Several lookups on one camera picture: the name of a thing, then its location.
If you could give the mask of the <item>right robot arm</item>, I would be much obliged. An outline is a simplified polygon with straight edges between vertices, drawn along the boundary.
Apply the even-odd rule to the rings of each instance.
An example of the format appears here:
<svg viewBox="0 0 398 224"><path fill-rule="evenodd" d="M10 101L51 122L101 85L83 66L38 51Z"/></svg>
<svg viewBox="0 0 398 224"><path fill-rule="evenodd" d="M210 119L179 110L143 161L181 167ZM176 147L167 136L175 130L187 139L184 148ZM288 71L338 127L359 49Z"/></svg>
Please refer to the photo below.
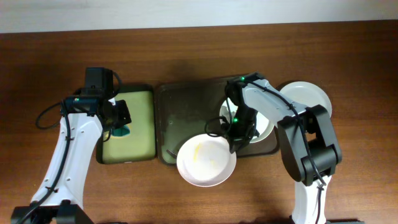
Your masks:
<svg viewBox="0 0 398 224"><path fill-rule="evenodd" d="M228 80L224 92L238 108L223 125L230 152L249 145L257 134L256 115L265 116L277 128L282 162L295 182L291 222L326 223L326 190L342 161L326 108L291 100L257 72Z"/></svg>

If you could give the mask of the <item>white plate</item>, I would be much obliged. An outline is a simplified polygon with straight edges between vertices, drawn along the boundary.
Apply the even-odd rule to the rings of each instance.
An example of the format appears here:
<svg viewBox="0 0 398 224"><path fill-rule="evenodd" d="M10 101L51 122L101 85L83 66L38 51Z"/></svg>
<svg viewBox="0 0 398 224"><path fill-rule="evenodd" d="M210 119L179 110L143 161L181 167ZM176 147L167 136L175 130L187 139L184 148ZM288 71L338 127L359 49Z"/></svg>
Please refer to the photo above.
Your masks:
<svg viewBox="0 0 398 224"><path fill-rule="evenodd" d="M231 121L230 116L232 116L232 121L237 122L236 112L238 107L228 98L224 100L221 104L219 114L220 116L224 116L227 119L227 122ZM258 134L251 139L250 143L254 144L256 142L264 140L272 130L274 129L274 125L270 123L270 121L261 113L256 115L256 131Z"/></svg>
<svg viewBox="0 0 398 224"><path fill-rule="evenodd" d="M177 154L177 169L188 183L197 187L213 187L228 179L237 163L223 137L196 135L187 140Z"/></svg>

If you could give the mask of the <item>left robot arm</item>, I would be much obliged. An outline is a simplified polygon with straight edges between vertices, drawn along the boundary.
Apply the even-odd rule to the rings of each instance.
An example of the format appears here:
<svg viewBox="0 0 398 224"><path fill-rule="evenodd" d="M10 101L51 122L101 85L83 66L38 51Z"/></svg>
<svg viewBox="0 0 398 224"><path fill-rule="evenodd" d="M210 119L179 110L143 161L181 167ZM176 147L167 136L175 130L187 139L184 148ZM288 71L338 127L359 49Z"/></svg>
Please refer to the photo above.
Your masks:
<svg viewBox="0 0 398 224"><path fill-rule="evenodd" d="M69 96L61 102L60 132L49 168L30 205L15 207L11 223L91 223L83 191L91 155L103 134L131 122L124 100Z"/></svg>

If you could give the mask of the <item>green and yellow sponge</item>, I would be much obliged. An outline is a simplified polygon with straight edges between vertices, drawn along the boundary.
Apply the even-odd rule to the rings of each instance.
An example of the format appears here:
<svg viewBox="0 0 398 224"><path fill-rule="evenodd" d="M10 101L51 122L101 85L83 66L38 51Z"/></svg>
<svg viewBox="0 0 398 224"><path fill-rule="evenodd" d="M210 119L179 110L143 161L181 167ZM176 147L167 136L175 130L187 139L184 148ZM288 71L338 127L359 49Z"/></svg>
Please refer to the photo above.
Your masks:
<svg viewBox="0 0 398 224"><path fill-rule="evenodd" d="M113 129L111 135L113 138L124 138L124 137L130 135L130 133L131 133L131 130L130 130L129 126L124 125L121 128Z"/></svg>

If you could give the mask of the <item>pale blue plate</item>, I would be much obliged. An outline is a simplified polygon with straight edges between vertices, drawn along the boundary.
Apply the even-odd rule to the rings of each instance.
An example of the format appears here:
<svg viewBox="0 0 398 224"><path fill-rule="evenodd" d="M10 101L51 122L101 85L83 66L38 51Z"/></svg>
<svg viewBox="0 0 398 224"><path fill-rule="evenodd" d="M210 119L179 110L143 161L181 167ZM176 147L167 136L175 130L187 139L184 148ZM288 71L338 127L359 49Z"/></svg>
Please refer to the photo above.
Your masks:
<svg viewBox="0 0 398 224"><path fill-rule="evenodd" d="M280 92L291 100L313 107L323 106L332 116L332 105L328 95L318 86L309 82L292 82L281 88Z"/></svg>

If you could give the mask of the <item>white plate top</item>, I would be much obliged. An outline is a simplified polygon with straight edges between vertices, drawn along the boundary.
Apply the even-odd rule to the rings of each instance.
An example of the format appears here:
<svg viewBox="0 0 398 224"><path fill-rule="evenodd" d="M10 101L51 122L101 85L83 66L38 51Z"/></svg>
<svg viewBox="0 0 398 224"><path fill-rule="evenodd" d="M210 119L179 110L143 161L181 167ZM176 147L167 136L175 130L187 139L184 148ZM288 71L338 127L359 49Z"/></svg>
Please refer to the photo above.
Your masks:
<svg viewBox="0 0 398 224"><path fill-rule="evenodd" d="M197 187L213 187L228 179L237 163L223 137L196 135L187 140L177 154L177 169L188 183Z"/></svg>

